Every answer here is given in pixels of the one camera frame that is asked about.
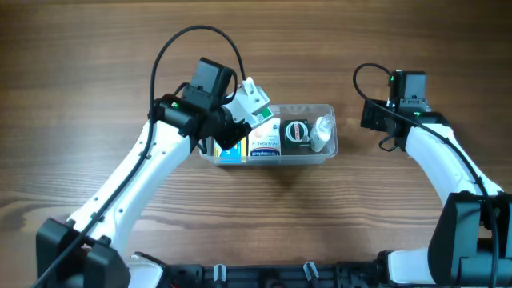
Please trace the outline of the blue yellow VapoDrops box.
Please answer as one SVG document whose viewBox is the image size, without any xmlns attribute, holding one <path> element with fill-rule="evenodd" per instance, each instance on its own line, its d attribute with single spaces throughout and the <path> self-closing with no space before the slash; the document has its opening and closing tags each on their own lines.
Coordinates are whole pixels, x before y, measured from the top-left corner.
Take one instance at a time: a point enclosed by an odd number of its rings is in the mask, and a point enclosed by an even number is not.
<svg viewBox="0 0 512 288">
<path fill-rule="evenodd" d="M 232 148 L 224 150 L 214 141 L 214 156 L 220 163 L 244 163 L 247 156 L 247 140 L 243 138 Z"/>
</svg>

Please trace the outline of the white medicine box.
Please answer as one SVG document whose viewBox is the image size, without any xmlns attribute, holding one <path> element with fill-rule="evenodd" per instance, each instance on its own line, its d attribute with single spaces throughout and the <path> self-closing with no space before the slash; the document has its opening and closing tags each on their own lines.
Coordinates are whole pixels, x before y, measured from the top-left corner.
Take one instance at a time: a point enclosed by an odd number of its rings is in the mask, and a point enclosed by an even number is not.
<svg viewBox="0 0 512 288">
<path fill-rule="evenodd" d="M 248 136 L 248 155 L 250 157 L 280 156 L 280 127 L 281 119 L 272 118 L 252 130 Z"/>
</svg>

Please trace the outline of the clear spray bottle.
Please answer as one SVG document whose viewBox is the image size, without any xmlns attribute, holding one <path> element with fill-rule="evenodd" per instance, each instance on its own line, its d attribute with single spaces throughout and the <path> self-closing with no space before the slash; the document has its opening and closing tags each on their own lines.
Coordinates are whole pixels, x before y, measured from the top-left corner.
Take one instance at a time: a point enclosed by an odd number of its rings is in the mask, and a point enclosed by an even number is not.
<svg viewBox="0 0 512 288">
<path fill-rule="evenodd" d="M 310 148 L 313 152 L 320 152 L 328 143 L 332 129 L 335 125 L 335 118 L 330 114 L 319 117 L 310 131 Z"/>
</svg>

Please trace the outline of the clear plastic container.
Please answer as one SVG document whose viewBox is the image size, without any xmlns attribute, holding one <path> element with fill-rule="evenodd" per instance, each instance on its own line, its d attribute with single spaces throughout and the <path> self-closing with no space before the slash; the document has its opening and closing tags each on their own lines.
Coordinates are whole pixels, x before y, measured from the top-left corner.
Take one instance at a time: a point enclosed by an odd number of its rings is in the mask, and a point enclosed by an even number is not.
<svg viewBox="0 0 512 288">
<path fill-rule="evenodd" d="M 248 155 L 248 136 L 247 140 L 247 156 L 244 163 L 220 163 L 214 156 L 214 139 L 208 138 L 206 140 L 207 152 L 201 156 L 215 164 L 216 166 L 226 165 L 242 165 L 242 166 L 272 166 L 272 165 L 309 165 L 320 164 L 327 158 L 332 158 L 338 152 L 338 138 L 336 119 L 335 125 L 332 129 L 331 137 L 328 143 L 323 147 L 320 152 L 313 152 L 309 149 L 308 154 L 300 155 L 284 155 L 282 153 L 282 124 L 285 120 L 306 119 L 309 122 L 310 130 L 315 124 L 316 120 L 326 114 L 330 114 L 335 118 L 334 108 L 328 104 L 277 104 L 270 105 L 274 116 L 272 118 L 281 119 L 280 137 L 281 137 L 281 155 L 280 156 L 265 156 L 265 157 L 250 157 Z"/>
</svg>

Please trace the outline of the white box green corner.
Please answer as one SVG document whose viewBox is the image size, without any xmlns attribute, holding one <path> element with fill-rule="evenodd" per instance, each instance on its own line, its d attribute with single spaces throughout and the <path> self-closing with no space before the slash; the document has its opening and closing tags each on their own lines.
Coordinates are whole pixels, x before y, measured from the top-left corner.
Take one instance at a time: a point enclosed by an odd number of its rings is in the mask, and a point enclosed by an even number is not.
<svg viewBox="0 0 512 288">
<path fill-rule="evenodd" d="M 268 122 L 274 116 L 272 110 L 266 107 L 251 116 L 250 126 L 253 130 Z"/>
</svg>

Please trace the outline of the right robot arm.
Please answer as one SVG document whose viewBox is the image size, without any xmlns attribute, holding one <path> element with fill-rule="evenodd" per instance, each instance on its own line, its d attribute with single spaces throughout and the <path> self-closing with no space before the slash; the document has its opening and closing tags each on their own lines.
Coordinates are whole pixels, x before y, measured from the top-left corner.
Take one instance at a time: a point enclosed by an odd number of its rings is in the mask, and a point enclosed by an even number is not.
<svg viewBox="0 0 512 288">
<path fill-rule="evenodd" d="M 428 247 L 384 254 L 396 286 L 509 287 L 511 196 L 475 165 L 448 121 L 426 100 L 420 71 L 386 72 L 386 100 L 364 97 L 361 125 L 386 133 L 379 146 L 406 152 L 442 203 Z"/>
</svg>

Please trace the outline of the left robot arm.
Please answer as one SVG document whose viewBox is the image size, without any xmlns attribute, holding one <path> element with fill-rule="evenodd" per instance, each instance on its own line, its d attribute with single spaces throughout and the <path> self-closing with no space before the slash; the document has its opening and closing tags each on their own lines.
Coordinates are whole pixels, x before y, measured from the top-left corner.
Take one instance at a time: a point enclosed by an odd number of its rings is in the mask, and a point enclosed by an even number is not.
<svg viewBox="0 0 512 288">
<path fill-rule="evenodd" d="M 47 219 L 36 235 L 36 287 L 162 287 L 166 264 L 122 257 L 134 224 L 167 177 L 212 138 L 235 146 L 268 120 L 270 100 L 252 78 L 201 58 L 191 82 L 150 99 L 137 143 L 103 186 L 64 222 Z"/>
</svg>

